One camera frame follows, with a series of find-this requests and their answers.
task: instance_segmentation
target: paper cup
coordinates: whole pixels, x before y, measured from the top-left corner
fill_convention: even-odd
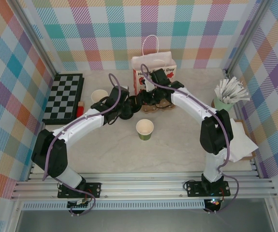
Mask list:
[[[92,92],[91,100],[93,103],[100,101],[102,98],[109,96],[108,92],[103,89],[98,89]]]
[[[221,102],[218,97],[214,98],[214,108],[217,110],[226,110],[226,111],[230,111],[231,108],[233,107],[234,103],[231,104],[225,104],[223,102]]]
[[[135,126],[140,139],[149,140],[154,130],[154,124],[148,119],[141,119]]]

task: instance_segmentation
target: paper gift bag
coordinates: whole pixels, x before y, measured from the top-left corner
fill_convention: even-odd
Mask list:
[[[154,36],[157,39],[157,53],[144,55],[144,43],[150,36]],[[144,76],[141,72],[141,64],[146,64],[149,72],[153,72],[158,69],[164,69],[171,82],[175,78],[176,62],[172,59],[171,52],[159,52],[159,40],[156,35],[149,35],[145,38],[142,44],[142,56],[132,57],[131,64],[133,68],[133,87],[136,95],[140,90],[145,89],[145,85],[142,83]]]

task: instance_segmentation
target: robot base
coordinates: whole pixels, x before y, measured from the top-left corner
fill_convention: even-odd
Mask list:
[[[89,192],[92,195],[95,196],[95,198],[99,198],[100,197],[100,192],[101,192],[101,183],[86,183],[84,181],[82,181],[78,187],[76,187],[76,189],[85,191],[85,192]],[[85,198],[85,194],[84,193],[80,193],[77,191],[73,191],[69,188],[67,188],[66,186],[60,184],[58,186],[58,194],[57,194],[58,198]]]
[[[219,188],[207,194],[206,190],[202,187],[202,181],[189,181],[186,183],[186,190],[188,197],[228,197],[230,196],[230,189],[227,181],[222,181]]]

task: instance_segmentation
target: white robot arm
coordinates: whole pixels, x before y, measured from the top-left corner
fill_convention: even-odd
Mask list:
[[[200,143],[206,150],[206,166],[202,175],[202,181],[197,185],[197,190],[189,191],[189,196],[217,196],[219,188],[228,186],[226,181],[223,181],[223,175],[218,170],[218,167],[223,164],[227,154],[225,135],[219,127],[217,121],[213,118],[211,112],[221,119],[229,141],[233,139],[230,119],[228,112],[216,111],[214,108],[202,103],[194,97],[184,86],[175,81],[173,83],[165,76],[163,70],[154,71],[151,73],[154,82],[162,86],[173,87],[176,91],[149,88],[149,91],[141,91],[137,96],[129,97],[129,91],[122,88],[121,98],[117,106],[108,113],[101,114],[105,109],[112,106],[117,99],[117,87],[112,89],[110,96],[104,100],[97,102],[91,106],[84,115],[76,119],[77,123],[72,122],[72,126],[68,125],[61,127],[53,132],[43,130],[40,132],[35,149],[32,154],[34,161],[42,169],[45,167],[45,160],[48,147],[51,141],[58,135],[55,141],[48,164],[48,175],[58,179],[60,182],[70,186],[73,189],[86,191],[86,181],[78,173],[76,173],[67,162],[67,149],[75,144],[80,138],[111,121],[115,121],[117,117],[129,119],[133,113],[140,110],[143,104],[159,103],[161,99],[166,98],[172,104],[179,106],[191,115],[199,124],[201,124]],[[82,193],[68,191],[67,198],[80,198],[84,196]]]

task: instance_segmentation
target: beige table surface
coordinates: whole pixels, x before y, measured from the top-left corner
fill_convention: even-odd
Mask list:
[[[110,72],[121,85],[130,87],[131,95],[134,94],[132,70],[84,72],[81,100],[85,102],[85,111],[92,105],[90,96],[94,90],[104,89],[110,93]],[[214,88],[221,78],[221,69],[182,69],[176,72],[176,80],[206,104],[211,104]],[[233,110],[230,116],[235,118]],[[148,141],[141,141],[135,129],[137,121],[143,118],[154,123]],[[49,131],[59,127],[46,126]],[[68,150],[68,162],[78,173],[203,171],[205,151],[199,136],[200,125],[181,108],[150,114],[138,112],[129,120],[119,118],[113,125],[105,125],[83,137]],[[250,171],[251,166],[249,161],[230,162],[223,170]],[[33,172],[43,173],[39,167]]]

